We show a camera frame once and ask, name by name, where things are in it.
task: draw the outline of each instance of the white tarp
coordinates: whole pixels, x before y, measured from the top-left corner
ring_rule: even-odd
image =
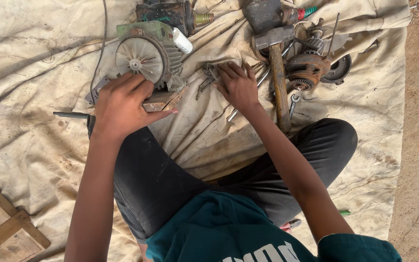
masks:
[[[106,3],[109,41],[94,84],[117,74],[115,26],[135,21],[138,2]],[[218,0],[198,0],[195,10],[204,13],[216,3]],[[292,130],[324,117],[344,119],[355,127],[357,151],[329,192],[338,209],[352,212],[346,220],[356,233],[387,239],[400,170],[408,2],[282,3],[318,5],[316,13],[297,25],[299,37],[305,35],[310,21],[316,23],[320,17],[328,26],[325,35],[331,35],[330,25],[341,12],[338,34],[348,33],[349,41],[333,58],[350,54],[352,70],[340,86],[321,83],[310,92],[297,92],[303,99],[295,107]],[[251,27],[239,9],[238,1],[227,0],[214,11],[212,24],[190,37],[195,51],[183,57],[182,73],[190,87],[177,105],[179,114],[150,126],[166,152],[203,180],[229,174],[265,152],[241,114],[232,123],[226,121],[233,107],[217,90],[208,88],[195,100],[204,80],[202,62],[258,62],[250,49]],[[47,261],[63,259],[89,143],[85,120],[61,118],[52,112],[85,112],[89,106],[84,97],[98,62],[103,29],[100,0],[0,0],[0,189],[15,206],[33,216],[32,222],[52,242],[42,254]],[[376,39],[379,47],[363,53]],[[259,99],[275,120],[268,88],[265,81]],[[293,235],[316,253],[306,223]],[[141,259],[117,208],[108,258]]]

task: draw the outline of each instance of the green spring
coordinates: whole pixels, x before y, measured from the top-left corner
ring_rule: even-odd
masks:
[[[307,16],[311,15],[311,14],[312,14],[312,13],[314,13],[316,10],[318,10],[318,7],[317,7],[317,6],[313,6],[313,7],[310,7],[310,8],[306,8],[306,9],[305,9],[305,16],[304,16],[304,18],[306,18]]]

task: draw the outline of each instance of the person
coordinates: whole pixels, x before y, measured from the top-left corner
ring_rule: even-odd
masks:
[[[147,128],[177,113],[145,112],[152,82],[128,73],[101,89],[65,261],[107,260],[113,199],[146,261],[401,261],[391,243],[355,235],[326,189],[355,152],[354,128],[325,118],[289,140],[259,103],[255,75],[244,67],[222,65],[225,87],[217,89],[267,153],[217,184],[179,167]],[[286,232],[300,211],[317,256]]]

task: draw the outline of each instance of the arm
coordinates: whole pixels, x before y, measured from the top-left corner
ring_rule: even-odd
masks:
[[[147,113],[143,100],[153,83],[143,75],[122,75],[100,91],[96,123],[73,209],[65,261],[106,261],[113,225],[114,164],[126,136],[177,109]]]
[[[313,167],[266,114],[258,101],[255,75],[249,65],[245,68],[247,74],[234,63],[221,66],[219,73],[227,89],[218,85],[218,90],[261,138],[279,175],[302,208],[315,241],[334,233],[353,234]]]

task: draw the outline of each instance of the white plastic fan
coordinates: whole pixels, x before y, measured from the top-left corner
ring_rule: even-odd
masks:
[[[129,38],[116,52],[116,67],[120,74],[140,72],[153,83],[161,77],[163,62],[158,49],[142,38]]]

